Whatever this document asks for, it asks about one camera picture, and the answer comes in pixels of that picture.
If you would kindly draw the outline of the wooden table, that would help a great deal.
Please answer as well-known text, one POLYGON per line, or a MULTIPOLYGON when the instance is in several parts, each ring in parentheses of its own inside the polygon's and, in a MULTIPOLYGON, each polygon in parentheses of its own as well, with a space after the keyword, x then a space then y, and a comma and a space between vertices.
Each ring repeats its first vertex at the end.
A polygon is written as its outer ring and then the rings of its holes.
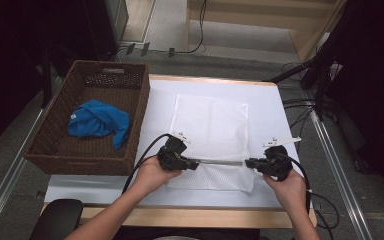
MULTIPOLYGON (((159 134, 169 130, 173 112, 169 117, 168 127, 159 134)), ((297 152, 293 143, 285 144, 291 157, 297 152)), ((105 206, 85 205, 81 221, 90 218, 103 210, 105 206)), ((126 220, 128 225, 136 226, 170 226, 170 227, 221 227, 221 228, 289 228, 291 222, 287 213, 281 208, 173 208, 148 207, 140 205, 126 220)))

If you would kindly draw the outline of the black chair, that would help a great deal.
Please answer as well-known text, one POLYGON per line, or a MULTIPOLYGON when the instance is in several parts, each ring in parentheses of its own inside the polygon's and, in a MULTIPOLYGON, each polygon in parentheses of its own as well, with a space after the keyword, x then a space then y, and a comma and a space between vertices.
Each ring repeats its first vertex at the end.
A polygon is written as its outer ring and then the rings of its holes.
POLYGON ((29 240, 63 240, 77 229, 83 203, 76 199, 57 199, 42 211, 29 240))

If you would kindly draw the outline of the person's left hand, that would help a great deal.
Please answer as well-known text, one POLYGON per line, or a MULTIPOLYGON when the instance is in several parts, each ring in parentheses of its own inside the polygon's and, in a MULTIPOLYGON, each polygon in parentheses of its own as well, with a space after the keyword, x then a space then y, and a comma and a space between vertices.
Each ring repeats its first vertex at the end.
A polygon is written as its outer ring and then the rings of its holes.
POLYGON ((141 197, 145 197, 181 174, 181 170, 163 170, 158 158, 150 157, 139 167, 130 189, 141 197))

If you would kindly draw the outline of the black tripod stand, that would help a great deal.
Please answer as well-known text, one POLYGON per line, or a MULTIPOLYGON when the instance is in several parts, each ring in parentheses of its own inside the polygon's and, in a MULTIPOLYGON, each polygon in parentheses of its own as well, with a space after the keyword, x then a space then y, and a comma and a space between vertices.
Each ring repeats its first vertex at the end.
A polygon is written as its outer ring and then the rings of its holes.
POLYGON ((329 71, 333 61, 325 57, 313 57, 312 59, 299 64, 298 66, 274 77, 268 79, 271 83, 280 83, 287 78, 296 75, 302 71, 305 72, 301 79, 300 86, 303 90, 310 90, 314 85, 317 85, 315 93, 315 113, 320 121, 323 120, 323 99, 325 87, 329 78, 329 71))

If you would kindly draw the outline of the light wooden platform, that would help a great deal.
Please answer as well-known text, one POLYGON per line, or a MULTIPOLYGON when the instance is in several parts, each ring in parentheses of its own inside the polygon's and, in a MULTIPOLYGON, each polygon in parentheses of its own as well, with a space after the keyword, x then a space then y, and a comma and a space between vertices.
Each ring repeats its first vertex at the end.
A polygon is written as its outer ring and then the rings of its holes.
POLYGON ((288 29, 301 62, 331 32, 348 0, 208 0, 210 22, 288 29))

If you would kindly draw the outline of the brown wicker basket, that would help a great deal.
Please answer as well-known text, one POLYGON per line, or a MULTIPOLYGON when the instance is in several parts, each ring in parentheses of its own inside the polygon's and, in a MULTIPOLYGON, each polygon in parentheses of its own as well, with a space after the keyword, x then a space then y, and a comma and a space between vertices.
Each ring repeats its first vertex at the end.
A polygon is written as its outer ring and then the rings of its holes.
POLYGON ((24 158, 46 174, 127 176, 134 168, 150 92, 145 64, 77 60, 47 109, 24 158), (130 115, 119 149, 113 136, 68 134, 70 115, 89 100, 115 106, 130 115))

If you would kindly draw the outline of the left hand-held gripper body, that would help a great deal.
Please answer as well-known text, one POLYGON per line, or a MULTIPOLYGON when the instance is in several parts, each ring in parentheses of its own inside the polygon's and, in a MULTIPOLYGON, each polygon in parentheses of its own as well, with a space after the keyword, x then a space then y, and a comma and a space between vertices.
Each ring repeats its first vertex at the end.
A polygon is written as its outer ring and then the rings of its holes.
POLYGON ((168 139, 157 153, 161 168, 163 170, 187 170, 190 162, 182 156, 186 149, 187 146, 182 140, 168 134, 168 139))

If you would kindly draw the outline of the black curtain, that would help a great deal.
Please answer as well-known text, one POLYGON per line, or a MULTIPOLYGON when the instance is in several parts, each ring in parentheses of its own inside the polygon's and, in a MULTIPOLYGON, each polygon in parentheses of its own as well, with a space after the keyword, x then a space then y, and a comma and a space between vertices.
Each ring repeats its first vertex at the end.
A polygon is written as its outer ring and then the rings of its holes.
POLYGON ((326 94, 349 115, 364 144, 357 155, 384 177, 384 0, 348 0, 326 94))
POLYGON ((39 91, 49 102, 50 66, 116 50, 108 0, 0 0, 0 136, 39 91))

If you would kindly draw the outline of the white table board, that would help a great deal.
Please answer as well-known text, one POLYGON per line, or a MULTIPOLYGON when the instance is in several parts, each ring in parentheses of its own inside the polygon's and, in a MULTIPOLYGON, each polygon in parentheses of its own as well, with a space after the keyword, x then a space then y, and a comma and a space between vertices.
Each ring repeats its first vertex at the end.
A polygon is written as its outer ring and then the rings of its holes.
MULTIPOLYGON (((250 138, 253 157, 263 155, 263 145, 276 138, 291 138, 279 89, 270 82, 227 79, 186 78, 163 75, 150 77, 150 96, 142 124, 139 151, 168 127, 177 94, 192 94, 237 100, 249 105, 250 138)), ((241 191, 182 190, 163 186, 142 200, 148 207, 173 208, 261 208, 278 209, 274 191, 262 175, 253 174, 254 187, 241 191)), ((86 205, 105 206, 121 194, 125 179, 121 176, 53 175, 45 195, 47 203, 56 199, 78 199, 86 205)))

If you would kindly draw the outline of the person's right hand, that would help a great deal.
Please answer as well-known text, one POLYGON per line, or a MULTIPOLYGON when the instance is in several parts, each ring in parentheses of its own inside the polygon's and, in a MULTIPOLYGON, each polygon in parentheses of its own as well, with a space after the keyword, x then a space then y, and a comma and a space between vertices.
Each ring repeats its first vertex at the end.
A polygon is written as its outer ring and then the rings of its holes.
POLYGON ((266 183, 274 190, 275 196, 288 214, 306 214, 306 185, 304 178, 291 170, 283 181, 274 180, 269 175, 263 176, 266 183))

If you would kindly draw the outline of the blue shirt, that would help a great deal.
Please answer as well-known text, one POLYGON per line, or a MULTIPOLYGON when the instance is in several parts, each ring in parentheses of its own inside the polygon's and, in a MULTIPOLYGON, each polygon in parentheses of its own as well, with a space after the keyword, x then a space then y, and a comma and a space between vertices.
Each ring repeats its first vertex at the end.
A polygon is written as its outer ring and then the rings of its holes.
POLYGON ((92 99, 70 115, 67 133, 75 137, 113 135, 113 148, 122 147, 130 126, 130 115, 113 105, 92 99))

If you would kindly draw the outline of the metal floor rail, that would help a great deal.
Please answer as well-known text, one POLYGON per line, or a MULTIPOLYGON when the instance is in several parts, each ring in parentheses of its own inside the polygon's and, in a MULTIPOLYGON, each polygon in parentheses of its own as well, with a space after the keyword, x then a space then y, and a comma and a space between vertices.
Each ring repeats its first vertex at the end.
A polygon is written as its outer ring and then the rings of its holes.
POLYGON ((30 127, 26 137, 24 138, 23 143, 18 148, 17 154, 14 156, 12 163, 7 170, 6 174, 3 177, 3 180, 0 183, 0 214, 3 211, 6 202, 8 201, 16 182, 21 176, 22 171, 25 168, 26 160, 23 157, 23 154, 27 148, 33 131, 37 128, 38 122, 41 117, 44 115, 44 109, 41 109, 38 114, 35 116, 34 122, 30 127))
POLYGON ((340 163, 339 157, 332 144, 328 131, 324 123, 318 118, 316 113, 311 114, 313 126, 317 132, 322 148, 327 157, 333 177, 341 194, 348 217, 354 227, 358 240, 373 240, 369 226, 357 201, 357 198, 349 184, 345 172, 340 163))

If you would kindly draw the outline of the person's dark clothing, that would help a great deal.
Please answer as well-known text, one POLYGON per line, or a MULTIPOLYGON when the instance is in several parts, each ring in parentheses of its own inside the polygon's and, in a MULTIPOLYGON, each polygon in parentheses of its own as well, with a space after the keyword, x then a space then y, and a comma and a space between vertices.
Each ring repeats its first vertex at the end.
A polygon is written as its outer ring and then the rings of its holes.
POLYGON ((112 240, 259 240, 258 229, 121 227, 112 240))

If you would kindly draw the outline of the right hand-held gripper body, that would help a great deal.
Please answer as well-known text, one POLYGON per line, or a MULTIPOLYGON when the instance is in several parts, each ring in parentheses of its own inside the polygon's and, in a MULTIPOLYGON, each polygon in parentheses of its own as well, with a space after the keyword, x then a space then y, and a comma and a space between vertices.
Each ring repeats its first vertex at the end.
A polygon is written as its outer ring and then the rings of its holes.
POLYGON ((299 138, 276 139, 264 143, 265 158, 262 159, 259 171, 265 175, 276 177, 278 181, 284 181, 293 169, 293 158, 288 155, 285 144, 299 141, 299 138))

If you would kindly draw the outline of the grey cabinet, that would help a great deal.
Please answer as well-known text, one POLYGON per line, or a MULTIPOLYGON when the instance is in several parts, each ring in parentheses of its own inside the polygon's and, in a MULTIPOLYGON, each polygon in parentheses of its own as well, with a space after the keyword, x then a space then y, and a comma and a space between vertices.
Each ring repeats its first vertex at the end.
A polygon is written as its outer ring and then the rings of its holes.
POLYGON ((105 0, 105 4, 115 42, 119 44, 129 20, 126 0, 105 0))

